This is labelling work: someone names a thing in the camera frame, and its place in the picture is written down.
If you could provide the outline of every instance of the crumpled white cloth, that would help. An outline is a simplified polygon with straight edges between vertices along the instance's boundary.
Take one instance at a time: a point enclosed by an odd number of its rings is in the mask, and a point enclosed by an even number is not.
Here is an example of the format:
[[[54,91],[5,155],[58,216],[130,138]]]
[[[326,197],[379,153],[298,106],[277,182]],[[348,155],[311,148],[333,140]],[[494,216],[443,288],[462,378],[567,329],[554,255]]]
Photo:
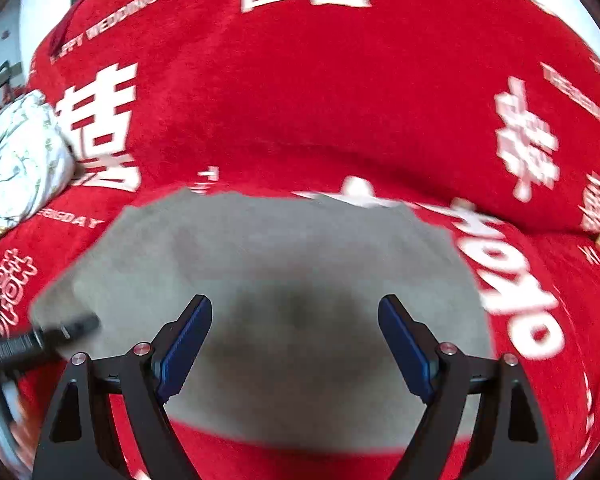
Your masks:
[[[45,96],[33,91],[0,116],[0,237],[60,193],[75,162]]]

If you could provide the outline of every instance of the red blanket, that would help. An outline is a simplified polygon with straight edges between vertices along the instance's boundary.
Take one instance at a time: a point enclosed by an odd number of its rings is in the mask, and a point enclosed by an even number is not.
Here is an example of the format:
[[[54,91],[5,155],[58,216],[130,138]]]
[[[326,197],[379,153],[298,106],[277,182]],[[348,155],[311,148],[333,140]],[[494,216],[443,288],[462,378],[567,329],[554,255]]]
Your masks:
[[[84,0],[67,22],[29,85],[56,106],[84,173],[0,241],[5,333],[125,205],[183,184],[278,196],[338,192],[355,174],[385,198],[461,196],[510,224],[416,213],[451,229],[495,349],[523,357],[560,477],[590,455],[600,306],[583,298],[595,289],[600,304],[600,252],[582,233],[600,231],[600,72],[560,20],[529,0]],[[570,280],[550,238],[511,224],[578,233],[569,257],[595,275]],[[42,405],[45,381],[30,383]],[[204,478],[381,479],[399,457],[178,431]]]

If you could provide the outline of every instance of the silver screw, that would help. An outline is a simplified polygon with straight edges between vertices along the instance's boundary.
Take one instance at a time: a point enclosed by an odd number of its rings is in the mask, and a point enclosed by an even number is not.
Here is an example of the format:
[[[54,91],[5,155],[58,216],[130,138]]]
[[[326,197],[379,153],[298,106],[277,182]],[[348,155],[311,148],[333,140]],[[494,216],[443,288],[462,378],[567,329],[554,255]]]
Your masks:
[[[84,352],[78,352],[77,354],[74,354],[74,356],[71,358],[71,363],[76,366],[79,366],[86,360],[87,354],[85,354]]]
[[[509,366],[515,366],[518,364],[518,358],[513,354],[504,354],[504,362]]]
[[[446,355],[455,355],[458,352],[458,347],[447,341],[440,343],[440,351]]]
[[[151,351],[151,345],[149,343],[138,343],[134,346],[134,354],[142,357],[143,355],[147,355]]]

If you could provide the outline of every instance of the white sheet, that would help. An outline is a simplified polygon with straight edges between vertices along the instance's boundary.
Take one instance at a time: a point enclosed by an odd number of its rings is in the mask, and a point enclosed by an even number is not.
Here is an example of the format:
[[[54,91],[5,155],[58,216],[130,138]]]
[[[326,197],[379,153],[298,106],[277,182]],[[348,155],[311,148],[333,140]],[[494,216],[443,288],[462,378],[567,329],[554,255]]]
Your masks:
[[[0,237],[60,193],[74,167],[42,92],[10,105],[0,116]]]

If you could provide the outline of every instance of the blue gripper pad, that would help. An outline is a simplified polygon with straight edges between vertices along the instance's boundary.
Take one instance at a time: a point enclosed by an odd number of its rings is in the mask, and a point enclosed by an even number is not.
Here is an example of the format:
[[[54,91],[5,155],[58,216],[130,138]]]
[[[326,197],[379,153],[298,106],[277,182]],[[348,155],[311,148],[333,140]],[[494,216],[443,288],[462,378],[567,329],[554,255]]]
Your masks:
[[[397,303],[398,308],[404,310],[400,302]],[[431,379],[438,372],[437,359],[431,354],[433,349],[430,349],[427,356],[418,346],[416,335],[407,327],[409,320],[412,326],[421,324],[415,323],[406,311],[404,314],[407,321],[398,314],[389,297],[385,296],[378,305],[378,325],[409,391],[420,397],[425,404],[429,404],[433,401],[435,393]]]
[[[155,337],[152,368],[158,379],[155,391],[163,404],[182,389],[209,332],[211,319],[211,302],[206,296],[195,296],[180,318],[167,323]]]

